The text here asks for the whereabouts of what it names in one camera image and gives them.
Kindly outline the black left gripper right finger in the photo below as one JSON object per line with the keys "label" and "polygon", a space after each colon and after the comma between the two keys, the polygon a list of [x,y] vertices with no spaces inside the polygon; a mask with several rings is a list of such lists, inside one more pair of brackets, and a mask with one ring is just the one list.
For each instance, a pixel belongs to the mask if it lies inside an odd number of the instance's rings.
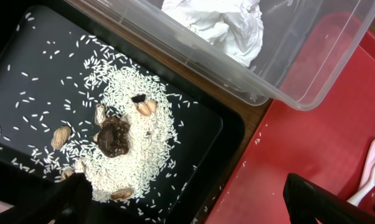
{"label": "black left gripper right finger", "polygon": [[292,224],[375,224],[375,217],[295,173],[287,175],[283,198]]}

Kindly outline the rice and food scraps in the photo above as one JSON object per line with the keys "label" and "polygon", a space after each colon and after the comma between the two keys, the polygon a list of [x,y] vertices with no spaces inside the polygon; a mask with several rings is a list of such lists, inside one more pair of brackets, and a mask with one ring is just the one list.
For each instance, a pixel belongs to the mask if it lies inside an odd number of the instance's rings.
{"label": "rice and food scraps", "polygon": [[0,56],[0,161],[58,182],[75,169],[108,203],[165,219],[188,178],[194,115],[206,108],[45,6],[27,10]]}

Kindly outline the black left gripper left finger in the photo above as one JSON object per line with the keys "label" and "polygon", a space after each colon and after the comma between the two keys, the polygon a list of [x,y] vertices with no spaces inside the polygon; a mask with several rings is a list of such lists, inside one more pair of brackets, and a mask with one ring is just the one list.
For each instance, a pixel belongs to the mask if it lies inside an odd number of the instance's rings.
{"label": "black left gripper left finger", "polygon": [[85,223],[92,197],[92,185],[85,175],[72,174],[39,196],[0,213],[0,224]]}

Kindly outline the white tissue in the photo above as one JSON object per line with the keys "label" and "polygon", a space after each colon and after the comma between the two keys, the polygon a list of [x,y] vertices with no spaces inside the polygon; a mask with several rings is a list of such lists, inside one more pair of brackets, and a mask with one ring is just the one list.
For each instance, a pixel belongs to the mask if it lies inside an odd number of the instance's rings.
{"label": "white tissue", "polygon": [[241,65],[263,45],[259,0],[165,0],[161,10]]}

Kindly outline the white plastic fork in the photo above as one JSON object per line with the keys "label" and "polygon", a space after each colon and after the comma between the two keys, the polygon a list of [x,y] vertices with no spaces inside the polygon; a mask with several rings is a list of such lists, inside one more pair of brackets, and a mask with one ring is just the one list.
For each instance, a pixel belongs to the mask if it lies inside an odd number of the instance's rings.
{"label": "white plastic fork", "polygon": [[375,165],[375,139],[372,140],[367,156],[366,156],[363,173],[361,176],[361,181],[359,183],[360,189],[369,181],[371,170],[374,165]]}

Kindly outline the white plastic spoon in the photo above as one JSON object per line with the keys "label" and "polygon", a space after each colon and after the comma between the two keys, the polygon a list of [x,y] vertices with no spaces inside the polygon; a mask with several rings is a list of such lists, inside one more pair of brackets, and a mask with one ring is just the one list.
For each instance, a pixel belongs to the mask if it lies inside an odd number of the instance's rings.
{"label": "white plastic spoon", "polygon": [[375,165],[371,170],[371,175],[366,184],[363,185],[352,197],[350,197],[347,202],[358,206],[362,199],[375,187]]}

